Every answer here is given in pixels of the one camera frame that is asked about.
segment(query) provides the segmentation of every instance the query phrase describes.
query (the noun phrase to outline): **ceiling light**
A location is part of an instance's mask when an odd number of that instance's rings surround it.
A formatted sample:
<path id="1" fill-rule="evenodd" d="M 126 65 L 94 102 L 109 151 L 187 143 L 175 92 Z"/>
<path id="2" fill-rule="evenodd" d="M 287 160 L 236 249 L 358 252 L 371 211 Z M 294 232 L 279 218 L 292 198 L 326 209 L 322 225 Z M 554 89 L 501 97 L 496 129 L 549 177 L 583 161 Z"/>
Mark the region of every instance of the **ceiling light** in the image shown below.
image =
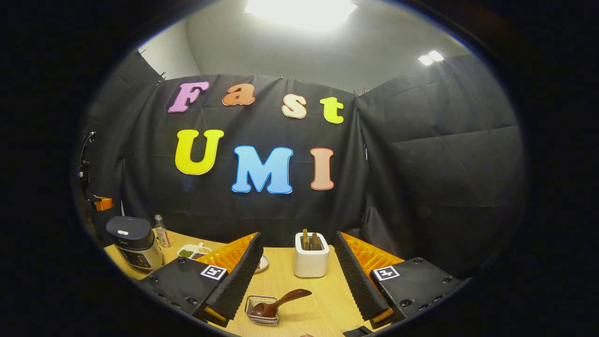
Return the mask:
<path id="1" fill-rule="evenodd" d="M 441 54 L 439 54 L 439 52 L 438 52 L 438 51 L 436 51 L 436 50 L 433 50 L 432 52 L 430 52 L 430 53 L 428 54 L 428 57 L 430 57 L 430 58 L 431 58 L 433 61 L 437 61 L 437 62 L 443 61 L 443 60 L 445 59 L 445 58 L 444 58 L 444 57 L 443 57 Z"/>
<path id="2" fill-rule="evenodd" d="M 248 0 L 246 14 L 299 26 L 323 30 L 347 20 L 356 5 L 348 0 Z"/>
<path id="3" fill-rule="evenodd" d="M 427 55 L 421 56 L 418 58 L 418 61 L 424 65 L 431 65 L 434 61 L 428 57 Z"/>

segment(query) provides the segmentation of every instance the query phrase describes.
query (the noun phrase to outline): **metal basket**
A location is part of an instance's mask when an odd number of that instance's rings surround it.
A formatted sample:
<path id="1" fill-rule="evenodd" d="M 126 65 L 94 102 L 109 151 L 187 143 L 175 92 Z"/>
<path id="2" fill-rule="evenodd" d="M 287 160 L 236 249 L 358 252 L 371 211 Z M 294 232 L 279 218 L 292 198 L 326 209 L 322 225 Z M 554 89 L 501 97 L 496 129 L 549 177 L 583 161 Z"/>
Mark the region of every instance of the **metal basket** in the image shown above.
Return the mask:
<path id="1" fill-rule="evenodd" d="M 270 325 L 270 326 L 279 325 L 279 310 L 277 310 L 277 313 L 275 314 L 275 316 L 273 318 L 250 315 L 250 313 L 252 312 L 252 309 L 258 303 L 274 303 L 276 301 L 277 301 L 277 299 L 275 297 L 270 297 L 270 296 L 259 296 L 259 295 L 248 296 L 247 300 L 246 300 L 247 318 L 249 318 L 250 321 L 252 321 L 256 324 Z"/>

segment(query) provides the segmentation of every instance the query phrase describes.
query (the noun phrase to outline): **wooden table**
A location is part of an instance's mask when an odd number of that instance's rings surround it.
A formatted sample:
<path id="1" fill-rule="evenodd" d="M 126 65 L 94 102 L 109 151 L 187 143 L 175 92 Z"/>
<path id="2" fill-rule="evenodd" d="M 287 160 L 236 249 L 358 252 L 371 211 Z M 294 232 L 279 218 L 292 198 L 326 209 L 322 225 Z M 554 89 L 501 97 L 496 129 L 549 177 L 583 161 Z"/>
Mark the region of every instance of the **wooden table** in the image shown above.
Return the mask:
<path id="1" fill-rule="evenodd" d="M 204 246 L 213 250 L 224 245 L 224 243 L 201 240 L 172 231 L 169 231 L 169 238 L 171 247 L 161 247 L 164 264 L 176 259 L 177 251 L 186 244 L 197 245 L 203 242 Z M 369 321 L 362 320 L 341 271 L 335 249 L 329 247 L 331 252 L 326 275 L 312 279 L 302 279 L 294 275 L 295 248 L 265 247 L 264 254 L 270 263 L 264 271 L 254 274 L 235 319 L 229 321 L 226 328 L 209 324 L 236 335 L 260 337 L 300 337 L 306 333 L 314 337 L 343 336 L 343 332 L 362 325 L 373 331 L 382 329 L 372 329 Z M 136 279 L 146 277 L 146 273 L 129 267 L 113 245 L 106 247 L 105 251 L 126 275 Z M 288 291 L 297 288 L 310 290 L 312 295 L 281 306 L 278 326 L 254 324 L 244 313 L 246 298 L 249 295 L 281 298 Z"/>

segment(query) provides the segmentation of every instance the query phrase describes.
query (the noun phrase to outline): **brown ladle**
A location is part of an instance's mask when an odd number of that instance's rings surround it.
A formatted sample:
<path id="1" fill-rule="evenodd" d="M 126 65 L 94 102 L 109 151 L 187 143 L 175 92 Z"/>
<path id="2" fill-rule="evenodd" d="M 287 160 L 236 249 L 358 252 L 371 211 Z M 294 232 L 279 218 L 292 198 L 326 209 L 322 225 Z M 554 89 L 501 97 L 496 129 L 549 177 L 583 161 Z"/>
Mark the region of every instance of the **brown ladle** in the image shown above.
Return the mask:
<path id="1" fill-rule="evenodd" d="M 250 315 L 258 317 L 274 317 L 277 314 L 277 309 L 283 303 L 287 303 L 291 300 L 297 300 L 302 297 L 312 295 L 311 291 L 305 289 L 296 289 L 286 293 L 280 300 L 274 303 L 258 303 L 252 309 Z"/>

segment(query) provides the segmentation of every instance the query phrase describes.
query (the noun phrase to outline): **rice cooker lid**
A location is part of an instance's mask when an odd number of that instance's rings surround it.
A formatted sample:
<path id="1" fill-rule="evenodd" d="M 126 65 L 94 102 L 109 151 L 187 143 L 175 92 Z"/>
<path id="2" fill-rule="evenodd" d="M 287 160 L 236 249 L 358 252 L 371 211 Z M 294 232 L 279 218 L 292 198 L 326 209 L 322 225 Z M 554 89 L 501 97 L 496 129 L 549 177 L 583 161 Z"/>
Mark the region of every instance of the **rice cooker lid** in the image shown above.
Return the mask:
<path id="1" fill-rule="evenodd" d="M 133 216 L 115 216 L 106 224 L 113 243 L 129 249 L 146 249 L 154 244 L 150 222 Z"/>

